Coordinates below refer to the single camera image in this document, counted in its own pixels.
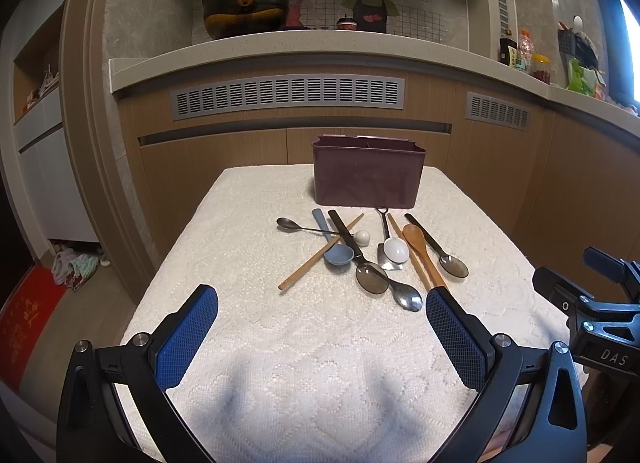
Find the dark dish rack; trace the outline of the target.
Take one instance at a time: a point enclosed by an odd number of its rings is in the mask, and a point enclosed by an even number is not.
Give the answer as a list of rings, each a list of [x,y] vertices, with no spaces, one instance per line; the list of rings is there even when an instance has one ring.
[[[582,67],[599,70],[600,63],[596,47],[584,32],[584,21],[580,15],[574,15],[570,25],[562,21],[558,22],[558,43],[565,65],[571,59],[576,59]]]

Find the black handled steel spoon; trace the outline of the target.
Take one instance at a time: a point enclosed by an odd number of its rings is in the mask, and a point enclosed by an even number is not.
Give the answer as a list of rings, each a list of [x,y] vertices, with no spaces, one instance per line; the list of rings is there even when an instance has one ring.
[[[363,256],[360,247],[345,226],[340,215],[335,209],[329,210],[329,216],[341,239],[354,251],[354,263],[356,264],[356,279],[360,287],[372,295],[382,295],[388,289],[387,275],[383,275],[382,269],[377,264],[370,263]]]

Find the dark sauce bottle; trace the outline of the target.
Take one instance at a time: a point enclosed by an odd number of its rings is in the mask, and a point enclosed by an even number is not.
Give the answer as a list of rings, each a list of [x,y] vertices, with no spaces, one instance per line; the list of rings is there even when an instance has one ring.
[[[514,67],[518,63],[518,43],[510,36],[499,40],[499,62]]]

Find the cloth pile on floor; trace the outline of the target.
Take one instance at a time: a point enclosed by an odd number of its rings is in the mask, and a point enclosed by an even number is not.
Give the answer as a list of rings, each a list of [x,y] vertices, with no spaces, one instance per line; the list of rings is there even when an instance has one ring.
[[[105,255],[77,253],[73,249],[60,249],[53,257],[51,273],[56,285],[77,291],[98,271],[108,268],[111,261]]]

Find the green packet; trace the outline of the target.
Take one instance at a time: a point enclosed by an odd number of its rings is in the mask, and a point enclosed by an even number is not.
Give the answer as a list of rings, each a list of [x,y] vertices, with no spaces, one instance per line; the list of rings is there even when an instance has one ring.
[[[567,89],[593,98],[596,95],[597,74],[580,65],[576,58],[567,63]]]

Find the long grey vent grille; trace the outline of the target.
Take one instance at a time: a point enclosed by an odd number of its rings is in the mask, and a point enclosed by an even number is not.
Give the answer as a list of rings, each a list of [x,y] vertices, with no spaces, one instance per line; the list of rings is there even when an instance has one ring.
[[[401,111],[405,79],[378,75],[268,75],[211,82],[170,94],[175,120],[268,108],[354,106]]]

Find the white ceramic spoon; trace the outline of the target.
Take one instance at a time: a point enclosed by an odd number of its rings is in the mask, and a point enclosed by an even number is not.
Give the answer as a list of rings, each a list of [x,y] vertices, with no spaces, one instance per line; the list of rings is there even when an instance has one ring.
[[[385,256],[394,264],[405,264],[409,259],[408,245],[401,238],[387,238],[383,249]]]

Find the blue plastic spoon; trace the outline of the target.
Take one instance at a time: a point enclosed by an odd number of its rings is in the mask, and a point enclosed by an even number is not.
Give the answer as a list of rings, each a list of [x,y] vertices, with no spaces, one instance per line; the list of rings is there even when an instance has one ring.
[[[319,226],[319,229],[322,231],[326,241],[330,241],[332,237],[330,233],[330,229],[328,224],[326,223],[326,218],[324,218],[323,212],[320,208],[315,208],[312,211],[312,215],[314,216],[314,220]],[[340,242],[336,242],[330,249],[323,254],[324,260],[333,267],[345,267],[348,266],[352,262],[352,258],[354,258],[354,251],[351,247],[341,244]]]

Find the black handled spoon right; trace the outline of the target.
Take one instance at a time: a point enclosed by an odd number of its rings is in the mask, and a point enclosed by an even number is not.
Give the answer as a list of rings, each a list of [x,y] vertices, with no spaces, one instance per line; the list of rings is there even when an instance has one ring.
[[[439,264],[447,273],[458,279],[465,279],[469,276],[469,269],[466,267],[466,264],[463,261],[460,261],[459,258],[445,252],[442,249],[442,246],[437,243],[437,241],[427,232],[422,224],[410,214],[410,212],[406,212],[405,217],[411,224],[414,224],[421,230],[426,243],[431,246],[433,251],[437,254]]]

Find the red box on floor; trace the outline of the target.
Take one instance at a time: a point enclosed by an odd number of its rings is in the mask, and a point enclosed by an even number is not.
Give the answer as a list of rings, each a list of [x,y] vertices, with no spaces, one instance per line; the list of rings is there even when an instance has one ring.
[[[27,362],[55,307],[66,292],[49,269],[35,266],[1,313],[1,380],[18,393]]]

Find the yellow lid jar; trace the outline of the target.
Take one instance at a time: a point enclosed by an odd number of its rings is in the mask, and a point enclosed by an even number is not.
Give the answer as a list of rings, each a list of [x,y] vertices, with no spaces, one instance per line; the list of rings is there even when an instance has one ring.
[[[529,63],[529,74],[549,85],[551,82],[551,63],[548,56],[533,53]]]

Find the orange capped clear bottle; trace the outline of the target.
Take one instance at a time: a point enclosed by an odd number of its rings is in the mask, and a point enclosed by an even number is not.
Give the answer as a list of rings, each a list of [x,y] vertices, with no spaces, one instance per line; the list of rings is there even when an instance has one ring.
[[[534,45],[532,38],[530,38],[529,30],[522,28],[518,38],[518,62],[521,64],[521,69],[526,73],[530,71],[533,53]]]

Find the wooden chopstick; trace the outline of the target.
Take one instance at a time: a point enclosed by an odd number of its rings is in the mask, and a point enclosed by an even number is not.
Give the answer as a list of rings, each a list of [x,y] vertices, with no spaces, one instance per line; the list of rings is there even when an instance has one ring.
[[[363,218],[363,212],[358,215],[355,219],[352,220],[351,223],[347,226],[348,230],[352,230],[353,227],[356,226],[357,223]],[[314,253],[309,259],[307,259],[300,267],[298,267],[292,275],[289,275],[282,283],[279,284],[278,289],[282,292],[288,291],[291,287],[303,278],[307,272],[310,271],[312,267],[318,264],[319,261],[323,258],[323,254],[326,253],[328,249],[330,249],[336,242],[341,243],[342,239],[340,234],[334,235],[334,239],[327,241],[326,245],[321,247],[318,252]]]
[[[407,240],[405,239],[405,235],[400,230],[396,220],[394,219],[393,215],[390,212],[387,214],[387,218],[388,218],[388,221],[390,222],[390,225],[393,227],[394,231],[396,232],[396,235],[398,235],[399,238],[407,242]],[[423,266],[421,265],[419,258],[416,257],[416,253],[413,252],[413,249],[411,248],[411,246],[408,246],[408,251],[409,251],[409,259],[411,261],[411,264],[413,265],[414,271],[420,278],[423,286],[425,287],[425,290],[427,291],[431,290],[432,288],[431,280],[428,279],[428,275],[425,272]]]

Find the small spoon with white ball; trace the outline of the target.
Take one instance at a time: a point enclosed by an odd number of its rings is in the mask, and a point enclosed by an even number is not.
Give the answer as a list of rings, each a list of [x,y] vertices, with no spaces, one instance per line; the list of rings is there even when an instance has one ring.
[[[279,217],[277,219],[277,226],[288,231],[308,231],[322,233],[322,235],[338,235],[336,231],[299,226],[297,222],[285,217]],[[359,246],[367,246],[370,243],[370,235],[368,232],[360,230],[354,235],[354,240]]]

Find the maroon plastic utensil holder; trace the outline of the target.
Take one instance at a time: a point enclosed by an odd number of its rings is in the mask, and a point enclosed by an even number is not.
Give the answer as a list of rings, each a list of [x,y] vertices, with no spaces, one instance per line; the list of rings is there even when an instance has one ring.
[[[322,134],[312,144],[320,205],[411,208],[426,151],[407,139]]]

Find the black yellow cooking pot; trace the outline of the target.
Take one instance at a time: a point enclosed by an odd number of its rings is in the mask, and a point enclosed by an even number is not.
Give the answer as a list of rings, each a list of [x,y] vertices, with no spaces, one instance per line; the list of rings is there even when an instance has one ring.
[[[274,32],[285,27],[290,0],[202,0],[212,39]]]

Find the small grey vent grille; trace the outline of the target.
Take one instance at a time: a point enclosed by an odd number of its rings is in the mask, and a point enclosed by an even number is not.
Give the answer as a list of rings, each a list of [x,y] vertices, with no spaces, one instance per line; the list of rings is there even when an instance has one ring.
[[[530,121],[527,108],[472,91],[466,94],[465,118],[522,131]]]

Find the wooden spoon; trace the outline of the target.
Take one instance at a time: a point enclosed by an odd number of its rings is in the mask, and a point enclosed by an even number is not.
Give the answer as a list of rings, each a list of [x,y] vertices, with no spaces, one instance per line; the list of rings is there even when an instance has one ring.
[[[418,254],[420,261],[422,261],[422,264],[434,287],[446,287],[447,284],[445,280],[442,279],[442,276],[433,264],[430,255],[428,255],[426,241],[422,231],[416,227],[415,224],[409,223],[402,228],[402,233],[409,245]]]

